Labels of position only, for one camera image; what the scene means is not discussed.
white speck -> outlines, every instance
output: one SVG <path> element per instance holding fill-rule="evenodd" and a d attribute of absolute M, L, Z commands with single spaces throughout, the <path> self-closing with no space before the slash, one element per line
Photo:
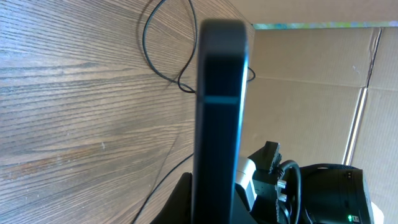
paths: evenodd
<path fill-rule="evenodd" d="M 355 67 L 355 65 L 353 65 L 353 69 L 354 69 L 354 71 L 355 71 L 356 73 L 358 73 L 359 75 L 361 74 L 361 73 L 359 72 L 359 70 Z"/>

black wire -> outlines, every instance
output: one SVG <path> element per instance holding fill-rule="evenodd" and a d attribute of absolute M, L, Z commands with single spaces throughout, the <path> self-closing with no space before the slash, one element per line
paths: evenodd
<path fill-rule="evenodd" d="M 184 71 L 187 69 L 187 67 L 189 66 L 189 64 L 192 61 L 193 56 L 195 55 L 195 51 L 197 49 L 197 42 L 198 42 L 198 22 L 197 22 L 197 15 L 195 12 L 195 9 L 193 7 L 192 4 L 192 0 L 188 0 L 189 5 L 191 6 L 191 10 L 192 10 L 192 14 L 193 14 L 193 21 L 195 23 L 195 32 L 193 34 L 193 48 L 192 48 L 192 53 L 191 56 L 189 57 L 188 61 L 186 62 L 186 64 L 184 65 L 184 67 L 181 69 L 180 73 L 178 74 L 178 78 L 177 81 L 163 75 L 160 71 L 158 71 L 158 69 L 155 68 L 154 64 L 152 63 L 152 61 L 150 60 L 149 56 L 148 56 L 148 51 L 147 51 L 147 47 L 146 47 L 146 35 L 147 35 L 147 30 L 149 27 L 149 23 L 151 22 L 153 16 L 155 15 L 155 13 L 157 12 L 157 10 L 161 7 L 161 5 L 163 5 L 163 3 L 166 0 L 161 0 L 160 3 L 158 3 L 158 5 L 156 5 L 155 9 L 151 12 L 151 14 L 148 17 L 147 22 L 145 23 L 145 27 L 144 27 L 144 31 L 142 33 L 142 49 L 144 51 L 144 55 L 145 55 L 145 59 L 147 60 L 148 65 L 150 66 L 150 68 L 161 78 L 166 79 L 169 82 L 172 83 L 176 83 L 178 85 L 178 87 L 180 88 L 180 90 L 184 91 L 185 93 L 196 93 L 196 91 L 191 88 L 190 86 L 188 86 L 187 84 L 182 83 L 181 80 L 181 76 L 184 73 Z M 248 82 L 253 81 L 256 78 L 256 73 L 254 73 L 253 69 L 251 69 L 250 67 L 248 67 L 248 70 L 250 70 L 253 73 L 253 77 L 251 79 L 248 80 Z"/>
<path fill-rule="evenodd" d="M 183 164 L 185 161 L 187 161 L 189 158 L 191 158 L 193 156 L 193 153 L 190 154 L 189 156 L 187 156 L 185 159 L 183 159 L 181 162 L 179 162 L 173 169 L 171 169 L 164 177 L 163 179 L 156 185 L 156 187 L 153 189 L 153 191 L 148 195 L 148 197 L 145 199 L 145 202 L 142 204 L 141 208 L 138 210 L 137 215 L 134 217 L 134 219 L 132 220 L 131 224 L 135 224 L 135 222 L 138 219 L 138 216 L 141 214 L 141 212 L 143 211 L 146 203 L 149 201 L 149 199 L 152 197 L 152 195 L 155 193 L 155 191 L 157 190 L 157 188 L 163 183 L 163 181 L 181 164 Z"/>
<path fill-rule="evenodd" d="M 279 169 L 282 170 L 282 175 L 280 178 L 283 178 L 284 174 L 289 168 L 293 168 L 297 179 L 296 209 L 295 209 L 295 219 L 293 222 L 293 224 L 297 224 L 299 222 L 300 208 L 301 208 L 301 172 L 299 165 L 295 161 L 292 160 L 285 161 L 279 165 Z"/>

black hose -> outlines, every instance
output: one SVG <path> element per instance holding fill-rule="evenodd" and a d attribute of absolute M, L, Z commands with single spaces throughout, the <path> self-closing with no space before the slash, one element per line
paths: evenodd
<path fill-rule="evenodd" d="M 296 200 L 295 200 L 296 201 L 296 203 L 295 203 L 296 204 L 296 212 L 295 212 L 295 219 L 294 219 L 293 224 L 298 224 L 299 218 L 300 218 L 300 208 L 301 208 L 301 172 L 300 172 L 299 165 L 295 161 L 288 160 L 279 165 L 279 169 L 282 170 L 280 178 L 283 178 L 283 176 L 285 175 L 286 171 L 289 168 L 293 168 L 294 174 L 297 179 Z"/>

wooden table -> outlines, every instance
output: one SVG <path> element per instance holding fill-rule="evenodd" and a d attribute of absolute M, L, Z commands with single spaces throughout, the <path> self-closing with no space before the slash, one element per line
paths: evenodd
<path fill-rule="evenodd" d="M 192 153 L 195 96 L 155 75 L 142 54 L 157 3 L 0 2 L 0 223 L 129 223 Z M 193 4 L 199 21 L 242 19 L 227 0 Z M 147 35 L 153 63 L 175 77 L 192 44 L 188 2 L 167 0 Z M 191 86 L 195 66 L 182 78 Z M 189 160 L 166 179 L 139 223 L 191 169 Z"/>

wood grain surface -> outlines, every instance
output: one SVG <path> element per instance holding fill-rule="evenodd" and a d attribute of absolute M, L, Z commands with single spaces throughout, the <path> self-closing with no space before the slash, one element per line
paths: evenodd
<path fill-rule="evenodd" d="M 0 1 L 0 223 L 129 223 L 153 186 L 193 151 L 195 96 L 149 69 L 141 35 L 158 1 Z M 198 20 L 238 18 L 193 1 Z M 248 25 L 250 44 L 254 30 Z M 147 35 L 160 71 L 190 55 L 186 0 L 167 0 Z M 196 60 L 182 81 L 195 86 Z M 160 211 L 190 159 L 147 204 Z"/>

